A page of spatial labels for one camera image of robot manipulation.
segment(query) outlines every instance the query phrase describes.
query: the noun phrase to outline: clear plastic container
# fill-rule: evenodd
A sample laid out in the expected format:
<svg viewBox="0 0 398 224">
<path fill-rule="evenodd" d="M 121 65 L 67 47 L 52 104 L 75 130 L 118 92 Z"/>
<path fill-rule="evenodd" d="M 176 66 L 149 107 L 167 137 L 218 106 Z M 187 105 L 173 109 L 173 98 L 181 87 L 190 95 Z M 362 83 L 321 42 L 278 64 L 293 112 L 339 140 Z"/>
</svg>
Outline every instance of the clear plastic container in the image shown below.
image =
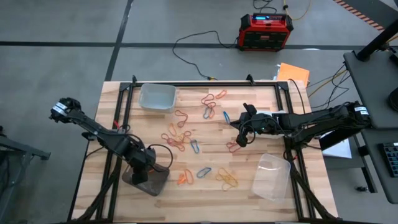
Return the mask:
<svg viewBox="0 0 398 224">
<path fill-rule="evenodd" d="M 147 110 L 171 113 L 177 89 L 172 85 L 145 83 L 139 93 L 139 105 Z"/>
<path fill-rule="evenodd" d="M 270 154 L 262 155 L 253 182 L 253 193 L 273 202 L 283 202 L 289 173 L 289 162 Z"/>
</svg>

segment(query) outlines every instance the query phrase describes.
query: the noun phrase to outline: wooden table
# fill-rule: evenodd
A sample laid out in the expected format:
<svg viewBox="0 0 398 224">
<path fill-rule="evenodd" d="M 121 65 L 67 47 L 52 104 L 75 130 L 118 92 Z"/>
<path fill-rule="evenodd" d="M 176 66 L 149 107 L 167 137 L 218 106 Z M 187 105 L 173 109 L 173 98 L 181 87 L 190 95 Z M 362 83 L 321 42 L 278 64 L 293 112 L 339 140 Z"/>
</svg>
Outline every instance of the wooden table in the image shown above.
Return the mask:
<svg viewBox="0 0 398 224">
<path fill-rule="evenodd" d="M 119 82 L 105 82 L 99 100 L 95 120 L 106 128 L 111 128 Z M 307 94 L 302 83 L 297 82 L 305 104 L 306 112 L 311 110 Z M 227 90 L 228 94 L 216 100 L 213 119 L 203 119 L 205 107 L 200 100 L 208 93 L 218 94 Z M 295 113 L 303 113 L 299 94 L 293 83 L 289 90 Z M 139 88 L 134 89 L 129 124 L 132 133 L 138 135 L 146 145 L 167 143 L 160 138 L 168 133 L 170 123 L 177 124 L 181 117 L 173 113 L 156 113 L 145 111 L 138 105 Z M 282 94 L 284 109 L 287 111 L 285 96 Z M 253 179 L 259 158 L 264 154 L 282 157 L 285 150 L 283 139 L 257 138 L 252 144 L 230 153 L 226 143 L 236 139 L 238 130 L 226 124 L 223 111 L 231 121 L 237 120 L 244 112 L 243 103 L 253 104 L 258 110 L 277 111 L 275 91 L 267 86 L 248 87 L 179 87 L 177 88 L 176 110 L 189 115 L 188 121 L 177 132 L 191 131 L 192 139 L 199 143 L 200 154 L 195 154 L 190 144 L 184 152 L 172 147 L 174 163 L 164 191 L 152 197 L 135 187 L 119 181 L 118 197 L 114 215 L 115 222 L 273 222 L 297 221 L 297 214 L 289 183 L 283 203 L 263 199 L 251 192 Z M 317 141 L 310 143 L 318 146 Z M 89 145 L 88 153 L 99 148 L 97 142 Z M 169 153 L 164 149 L 157 150 L 157 162 L 167 165 Z M 103 167 L 106 158 L 105 149 L 91 155 L 85 161 L 80 186 L 72 218 L 79 217 L 100 191 Z M 318 149 L 303 150 L 307 166 L 310 187 L 319 201 L 333 215 L 337 216 L 333 194 L 322 152 Z M 190 169 L 195 175 L 200 169 L 209 166 L 212 171 L 204 179 L 197 179 L 193 185 L 177 185 L 179 175 L 184 169 Z M 122 173 L 127 164 L 123 162 Z M 215 179 L 220 167 L 224 167 L 239 181 L 238 188 L 222 191 L 222 182 Z M 307 204 L 302 191 L 303 209 L 307 213 Z"/>
</svg>

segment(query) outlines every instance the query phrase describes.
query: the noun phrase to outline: gray floor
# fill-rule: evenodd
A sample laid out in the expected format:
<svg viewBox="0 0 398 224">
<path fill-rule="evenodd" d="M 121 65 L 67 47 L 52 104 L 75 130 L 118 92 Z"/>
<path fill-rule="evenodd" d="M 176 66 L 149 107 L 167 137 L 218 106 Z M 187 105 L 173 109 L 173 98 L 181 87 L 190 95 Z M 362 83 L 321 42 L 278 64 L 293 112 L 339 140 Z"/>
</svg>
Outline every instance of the gray floor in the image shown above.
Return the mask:
<svg viewBox="0 0 398 224">
<path fill-rule="evenodd" d="M 127 0 L 39 1 L 0 0 L 0 41 L 114 42 Z M 306 3 L 290 1 L 293 15 Z M 188 34 L 217 30 L 221 41 L 237 36 L 239 18 L 252 13 L 251 0 L 135 0 L 129 14 L 124 42 L 172 43 Z M 282 1 L 270 4 L 281 9 Z M 378 31 L 334 3 L 313 1 L 312 9 L 294 22 L 291 45 L 364 45 Z M 215 43 L 214 34 L 188 39 L 191 43 Z M 75 192 L 86 141 L 72 124 L 48 119 L 50 108 L 60 98 L 78 99 L 83 110 L 94 116 L 113 48 L 96 47 L 0 47 L 0 124 L 7 135 L 20 142 L 52 152 L 47 162 L 34 159 L 26 172 L 12 209 L 11 220 L 30 223 L 65 221 Z M 205 75 L 220 80 L 239 80 L 252 74 L 271 79 L 276 65 L 285 62 L 311 71 L 312 83 L 333 75 L 349 50 L 282 50 L 240 52 L 235 49 L 177 49 L 196 62 Z M 112 80 L 201 80 L 191 65 L 178 60 L 171 49 L 122 48 Z M 358 100 L 350 88 L 344 98 Z M 323 104 L 332 90 L 327 85 L 311 97 L 313 106 Z M 344 219 L 394 223 L 398 205 L 379 193 L 360 194 L 354 187 L 364 184 L 361 171 L 329 170 L 337 209 Z"/>
</svg>

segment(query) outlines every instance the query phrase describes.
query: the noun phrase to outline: white label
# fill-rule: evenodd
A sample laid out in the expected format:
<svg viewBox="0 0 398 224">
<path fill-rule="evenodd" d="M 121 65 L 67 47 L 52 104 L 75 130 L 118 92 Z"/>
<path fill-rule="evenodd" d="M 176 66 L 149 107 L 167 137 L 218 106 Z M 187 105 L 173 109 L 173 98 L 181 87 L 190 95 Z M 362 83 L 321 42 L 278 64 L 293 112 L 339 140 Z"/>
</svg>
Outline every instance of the white label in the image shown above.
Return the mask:
<svg viewBox="0 0 398 224">
<path fill-rule="evenodd" d="M 56 112 L 58 112 L 58 113 L 64 115 L 64 116 L 67 115 L 67 114 L 66 114 L 61 108 L 59 108 L 58 106 L 53 106 L 52 109 L 55 110 Z"/>
<path fill-rule="evenodd" d="M 58 106 L 59 108 L 61 108 L 61 109 L 63 109 L 63 110 L 67 109 L 67 106 L 63 105 L 63 104 L 60 103 L 60 102 L 56 103 L 55 106 Z"/>
<path fill-rule="evenodd" d="M 366 109 L 366 107 L 364 107 L 364 106 L 360 106 L 360 107 L 357 107 L 354 109 L 355 109 L 355 111 L 368 111 L 368 109 Z"/>
</svg>

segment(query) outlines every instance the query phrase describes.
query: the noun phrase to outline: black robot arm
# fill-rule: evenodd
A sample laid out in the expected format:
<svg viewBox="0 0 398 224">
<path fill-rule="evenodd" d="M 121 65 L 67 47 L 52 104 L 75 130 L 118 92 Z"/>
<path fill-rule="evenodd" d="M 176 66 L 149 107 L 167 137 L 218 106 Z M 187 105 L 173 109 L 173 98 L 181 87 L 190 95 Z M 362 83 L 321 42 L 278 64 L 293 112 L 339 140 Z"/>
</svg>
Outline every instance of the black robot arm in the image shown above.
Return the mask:
<svg viewBox="0 0 398 224">
<path fill-rule="evenodd" d="M 257 114 L 253 105 L 243 104 L 248 112 L 241 114 L 239 120 L 231 122 L 231 125 L 239 130 L 236 142 L 241 147 L 246 147 L 248 133 L 254 134 L 283 134 L 287 147 L 301 149 L 315 136 L 332 131 L 324 138 L 335 139 L 338 136 L 344 140 L 370 126 L 370 118 L 367 109 L 357 101 L 343 103 L 342 105 L 326 110 L 305 114 L 274 113 Z M 324 148 L 328 148 L 339 141 L 324 141 Z"/>
<path fill-rule="evenodd" d="M 55 122 L 77 124 L 96 136 L 102 146 L 125 160 L 133 168 L 133 184 L 148 180 L 147 173 L 155 165 L 156 153 L 150 147 L 145 148 L 144 143 L 137 136 L 106 129 L 87 117 L 82 112 L 80 103 L 73 98 L 61 98 L 51 109 L 50 119 Z"/>
</svg>

